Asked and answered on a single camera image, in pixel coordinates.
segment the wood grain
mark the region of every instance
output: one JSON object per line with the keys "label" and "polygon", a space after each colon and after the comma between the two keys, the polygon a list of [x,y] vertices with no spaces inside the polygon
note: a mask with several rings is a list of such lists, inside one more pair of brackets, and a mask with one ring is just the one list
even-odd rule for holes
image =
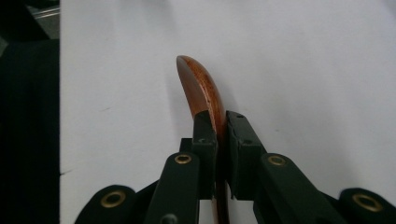
{"label": "wood grain", "polygon": [[177,71],[190,106],[192,117],[208,110],[213,130],[219,142],[216,173],[216,199],[213,199],[215,222],[230,223],[227,205],[227,188],[224,175],[224,149],[226,136],[225,110],[219,91],[209,73],[189,56],[177,56]]}

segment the curved wooden piece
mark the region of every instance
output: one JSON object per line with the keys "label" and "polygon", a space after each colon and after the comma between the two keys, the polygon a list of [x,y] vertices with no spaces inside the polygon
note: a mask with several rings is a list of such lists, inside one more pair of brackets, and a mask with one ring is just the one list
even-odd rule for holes
{"label": "curved wooden piece", "polygon": [[225,110],[219,91],[206,69],[193,58],[177,56],[177,71],[190,106],[192,117],[208,110],[213,130],[216,132],[219,151],[217,156],[216,199],[213,202],[215,222],[230,223],[227,205],[227,188],[224,169],[224,145],[227,130]]}

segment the black cloth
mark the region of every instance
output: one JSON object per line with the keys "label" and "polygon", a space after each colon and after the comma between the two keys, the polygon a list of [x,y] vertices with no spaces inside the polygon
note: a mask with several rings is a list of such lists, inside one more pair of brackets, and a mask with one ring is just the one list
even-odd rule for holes
{"label": "black cloth", "polygon": [[50,39],[22,0],[0,1],[0,36],[7,42]]}
{"label": "black cloth", "polygon": [[59,223],[59,40],[0,59],[0,223]]}

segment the brass screw insert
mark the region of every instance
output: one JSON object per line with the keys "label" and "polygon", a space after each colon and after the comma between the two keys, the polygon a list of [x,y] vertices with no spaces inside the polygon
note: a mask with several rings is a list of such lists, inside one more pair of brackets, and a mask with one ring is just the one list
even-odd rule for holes
{"label": "brass screw insert", "polygon": [[269,161],[271,164],[277,165],[277,166],[284,166],[284,165],[286,165],[285,159],[283,159],[282,157],[277,156],[277,155],[268,157],[268,161]]}
{"label": "brass screw insert", "polygon": [[360,207],[367,209],[371,212],[379,212],[384,207],[375,198],[362,193],[356,193],[352,196],[353,201]]}
{"label": "brass screw insert", "polygon": [[105,195],[100,204],[105,208],[117,207],[125,201],[126,195],[122,190],[114,190]]}
{"label": "brass screw insert", "polygon": [[191,156],[186,154],[181,154],[175,157],[175,162],[178,164],[187,164],[192,160]]}

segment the white surface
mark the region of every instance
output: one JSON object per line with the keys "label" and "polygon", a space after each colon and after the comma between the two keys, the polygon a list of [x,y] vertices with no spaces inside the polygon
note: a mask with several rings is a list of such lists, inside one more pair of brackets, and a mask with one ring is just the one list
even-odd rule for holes
{"label": "white surface", "polygon": [[[396,204],[395,39],[391,0],[63,1],[62,223],[108,185],[150,184],[191,137],[179,54],[318,189]],[[230,211],[255,223],[251,203]]]}

